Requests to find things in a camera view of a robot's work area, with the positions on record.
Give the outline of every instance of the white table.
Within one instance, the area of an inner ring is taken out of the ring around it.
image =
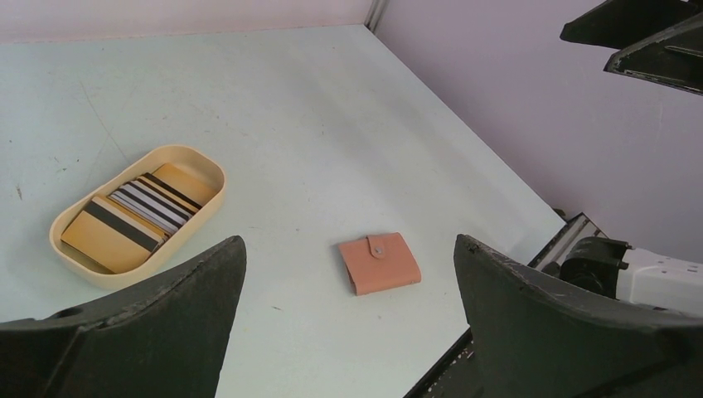
[[[167,265],[245,239],[221,397],[402,396],[466,328],[455,236],[527,262],[563,225],[361,26],[0,46],[0,143],[0,321],[108,293],[51,252],[61,210],[159,145],[223,166]],[[423,282],[355,297],[335,244],[392,231]]]

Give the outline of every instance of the oval tray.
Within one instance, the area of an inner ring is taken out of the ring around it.
[[[86,255],[61,241],[63,231],[78,216],[78,213],[93,196],[97,194],[107,196],[125,182],[131,181],[146,172],[153,172],[164,163],[172,163],[193,177],[201,179],[201,181],[214,187],[217,193],[178,232],[173,234],[163,246],[156,250],[144,264],[122,274],[112,274]],[[226,178],[222,167],[202,153],[182,145],[159,147],[127,167],[117,177],[63,211],[51,224],[49,241],[51,247],[61,257],[68,269],[103,289],[121,289],[148,278],[157,269],[161,268],[163,263],[171,258],[176,250],[220,209],[225,199],[225,186]]]

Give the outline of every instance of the purple wall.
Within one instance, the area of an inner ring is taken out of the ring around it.
[[[599,0],[390,0],[379,38],[552,206],[703,262],[703,97],[559,40]]]
[[[0,0],[0,43],[363,23],[372,0]]]

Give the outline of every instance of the card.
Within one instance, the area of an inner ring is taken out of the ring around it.
[[[161,181],[160,179],[156,178],[156,177],[155,177],[154,175],[152,175],[150,172],[144,173],[144,174],[140,177],[140,179],[142,179],[142,180],[140,180],[140,181],[142,181],[142,182],[148,181],[148,182],[152,183],[153,185],[160,187],[161,189],[163,189],[164,191],[170,193],[170,194],[173,195],[174,197],[177,197],[179,200],[184,201],[185,203],[187,203],[188,206],[192,206],[193,208],[196,209],[196,211],[198,211],[198,210],[200,210],[200,209],[202,208],[202,206],[200,206],[199,204],[197,204],[197,203],[196,203],[195,201],[193,201],[191,198],[189,198],[189,197],[183,195],[182,193],[180,193],[180,192],[179,192],[177,189],[175,189],[174,187],[171,187],[170,185],[168,185],[168,184],[166,184],[165,182]]]
[[[143,217],[147,221],[149,221],[149,222],[153,223],[154,225],[158,226],[159,228],[163,229],[169,235],[173,235],[178,231],[178,225],[173,225],[173,224],[165,221],[163,218],[157,216],[156,214],[151,212],[147,207],[142,206],[141,204],[136,202],[133,198],[125,195],[124,192],[122,192],[120,190],[113,192],[109,197],[111,199],[115,200],[120,205],[125,206],[129,210],[137,213],[137,215]]]
[[[153,195],[161,197],[168,203],[170,203],[172,206],[177,208],[178,210],[184,212],[185,214],[188,214],[188,218],[193,217],[198,209],[195,208],[194,206],[191,206],[188,202],[183,201],[181,198],[173,195],[169,191],[166,191],[165,189],[161,188],[160,186],[154,184],[153,182],[150,182],[148,179],[145,177],[139,177],[136,180],[132,181],[134,184],[137,185],[137,187],[141,187],[144,190],[147,190],[148,192],[151,192]]]
[[[94,201],[71,222],[61,240],[116,274],[139,267],[160,245]]]
[[[152,210],[156,214],[173,221],[180,228],[183,224],[188,221],[188,215],[181,213],[180,211],[174,211],[170,206],[166,205],[162,200],[153,197],[149,193],[134,186],[131,182],[128,182],[119,188],[120,192],[128,194],[134,200],[138,201],[143,206]]]
[[[96,195],[93,197],[93,201],[154,240],[164,242],[168,238],[164,230],[144,220],[142,217],[108,197]]]
[[[203,181],[184,172],[171,163],[159,167],[152,175],[173,187],[200,206],[204,206],[217,193]]]

